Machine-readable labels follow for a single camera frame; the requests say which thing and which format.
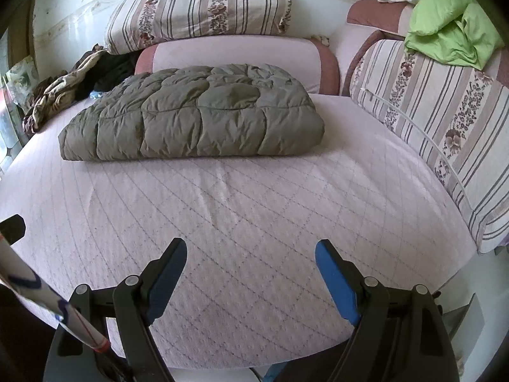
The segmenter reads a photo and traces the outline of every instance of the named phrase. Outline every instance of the quilted bed cover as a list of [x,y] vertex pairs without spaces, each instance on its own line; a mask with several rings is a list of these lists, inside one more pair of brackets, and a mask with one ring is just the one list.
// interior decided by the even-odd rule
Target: quilted bed cover
[[387,286],[431,291],[476,247],[409,146],[349,98],[311,97],[326,128],[307,155],[66,162],[57,136],[83,101],[21,151],[0,182],[0,218],[24,217],[13,247],[64,297],[83,282],[115,286],[182,237],[187,265],[151,326],[170,367],[264,365],[332,347],[352,327],[316,268],[319,239]]

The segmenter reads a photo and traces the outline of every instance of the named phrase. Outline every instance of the floral striped cushion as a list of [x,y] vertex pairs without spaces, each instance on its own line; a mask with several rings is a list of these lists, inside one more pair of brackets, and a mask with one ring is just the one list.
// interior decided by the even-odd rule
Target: floral striped cushion
[[113,54],[169,40],[213,34],[281,34],[291,0],[124,0],[111,15],[105,42]]
[[[433,139],[458,173],[467,199],[431,143],[361,88],[389,100]],[[403,42],[381,40],[358,63],[350,93],[426,161],[460,209],[480,252],[502,242],[509,232],[509,131],[503,129],[509,89],[473,68],[441,65],[420,53],[405,53]]]

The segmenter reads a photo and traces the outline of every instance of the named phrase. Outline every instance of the white cable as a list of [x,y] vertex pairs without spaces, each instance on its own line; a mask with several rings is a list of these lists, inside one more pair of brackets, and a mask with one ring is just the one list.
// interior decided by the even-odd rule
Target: white cable
[[447,157],[444,155],[444,153],[442,152],[442,150],[439,148],[439,146],[435,143],[435,141],[433,141],[426,132],[424,132],[421,128],[419,128],[418,125],[416,125],[414,123],[414,121],[412,120],[411,117],[409,117],[406,113],[404,113],[401,109],[399,109],[397,106],[394,106],[392,103],[390,103],[388,100],[385,100],[384,98],[381,98],[380,96],[377,96],[375,95],[372,91],[366,89],[366,88],[360,88],[361,91],[363,92],[366,92],[367,94],[369,94],[370,96],[373,96],[375,97],[376,99],[378,99],[379,101],[381,101],[382,103],[385,103],[388,107],[390,107],[391,109],[394,109],[396,112],[398,112],[402,117],[404,117],[408,122],[410,122],[412,124],[412,126],[417,129],[425,138],[426,140],[431,144],[433,145],[433,148],[436,149],[436,151],[440,154],[440,156],[442,157],[442,160],[444,161],[444,163],[447,165],[447,167],[449,167],[452,175],[454,175],[454,177],[456,178],[456,181],[458,183],[458,185],[460,186],[461,188],[461,191],[463,192],[464,196],[465,196],[465,200],[467,201],[467,204],[470,208],[472,208],[472,206],[470,205],[470,201],[468,200],[468,196],[467,196],[467,191],[465,190],[465,187],[463,186],[463,182],[460,181],[460,176],[457,174],[456,170],[452,167],[452,165],[449,163],[449,160],[447,159]]

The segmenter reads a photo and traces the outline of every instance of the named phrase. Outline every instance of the metal bolt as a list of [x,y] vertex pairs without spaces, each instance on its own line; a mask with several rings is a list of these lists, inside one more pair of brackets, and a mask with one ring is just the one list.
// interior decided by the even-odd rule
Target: metal bolt
[[88,290],[88,285],[80,284],[78,287],[76,287],[76,294],[86,293],[87,290]]
[[139,282],[139,278],[137,275],[130,275],[128,278],[126,278],[126,284],[128,286],[134,286],[138,282]]
[[415,290],[419,294],[426,294],[428,292],[428,288],[423,284],[416,285]]
[[364,279],[364,283],[366,284],[366,286],[368,287],[377,287],[378,285],[378,280],[375,279],[374,277],[366,277]]

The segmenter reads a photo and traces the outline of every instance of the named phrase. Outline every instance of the gray quilt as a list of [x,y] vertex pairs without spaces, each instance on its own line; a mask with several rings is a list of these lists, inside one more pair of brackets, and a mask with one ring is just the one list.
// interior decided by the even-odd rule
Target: gray quilt
[[298,155],[324,123],[302,84],[265,65],[194,66],[132,76],[59,135],[70,161]]

